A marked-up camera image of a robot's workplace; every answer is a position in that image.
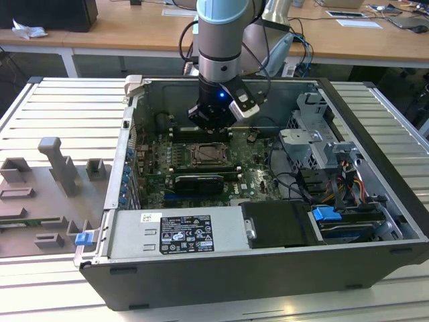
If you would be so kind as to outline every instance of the blue cable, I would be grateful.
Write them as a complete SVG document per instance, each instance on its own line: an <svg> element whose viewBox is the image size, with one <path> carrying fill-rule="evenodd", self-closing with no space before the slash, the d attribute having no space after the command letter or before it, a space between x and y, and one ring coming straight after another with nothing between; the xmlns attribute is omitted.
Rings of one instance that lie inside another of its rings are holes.
<svg viewBox="0 0 429 322"><path fill-rule="evenodd" d="M308 68L310 67L310 62L311 62L311 51L310 51L310 47L308 46L307 42L302 39L300 36L298 36L297 34L292 33L292 35L294 35L295 37L297 37L298 40L301 41L301 43L305 46L305 48L307 49L307 53L308 53L308 61L307 61L307 65L306 65L306 69L304 71L304 74L302 74L302 77L306 76L306 73L308 72Z"/></svg>

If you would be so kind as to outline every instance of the power supply label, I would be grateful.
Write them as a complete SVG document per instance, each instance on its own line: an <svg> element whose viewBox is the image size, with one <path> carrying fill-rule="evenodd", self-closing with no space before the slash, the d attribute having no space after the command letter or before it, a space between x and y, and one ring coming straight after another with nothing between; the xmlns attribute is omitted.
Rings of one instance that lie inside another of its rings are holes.
<svg viewBox="0 0 429 322"><path fill-rule="evenodd" d="M163 255L215 250L209 215L162 217L160 233L160 252Z"/></svg>

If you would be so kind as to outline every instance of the laptop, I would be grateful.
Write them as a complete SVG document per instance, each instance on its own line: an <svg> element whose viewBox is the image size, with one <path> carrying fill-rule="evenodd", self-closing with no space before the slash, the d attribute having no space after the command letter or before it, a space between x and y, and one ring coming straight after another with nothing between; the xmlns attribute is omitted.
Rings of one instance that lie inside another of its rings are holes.
<svg viewBox="0 0 429 322"><path fill-rule="evenodd" d="M392 22L394 25L403 29L410 29L417 27L418 25L425 25L429 28L429 20L422 18L406 18L406 17L386 17L387 20Z"/></svg>

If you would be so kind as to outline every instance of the motherboard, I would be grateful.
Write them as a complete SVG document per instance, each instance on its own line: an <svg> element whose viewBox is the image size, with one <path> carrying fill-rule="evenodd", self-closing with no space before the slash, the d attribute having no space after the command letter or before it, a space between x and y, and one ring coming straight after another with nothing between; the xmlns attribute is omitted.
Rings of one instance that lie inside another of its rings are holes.
<svg viewBox="0 0 429 322"><path fill-rule="evenodd" d="M280 200L278 183L267 165L273 139L258 135L255 129L233 129L227 139L208 142L197 136L143 134L136 147L142 208Z"/></svg>

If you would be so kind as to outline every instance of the label sticker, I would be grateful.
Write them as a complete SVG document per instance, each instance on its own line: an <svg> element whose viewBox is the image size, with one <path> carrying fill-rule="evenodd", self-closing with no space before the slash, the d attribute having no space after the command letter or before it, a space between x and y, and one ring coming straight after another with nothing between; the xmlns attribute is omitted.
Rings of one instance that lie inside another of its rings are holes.
<svg viewBox="0 0 429 322"><path fill-rule="evenodd" d="M209 215L160 217L160 221L161 254L213 252L215 250Z"/></svg>
<svg viewBox="0 0 429 322"><path fill-rule="evenodd" d="M159 223L162 213L142 213L140 217L141 223Z"/></svg>

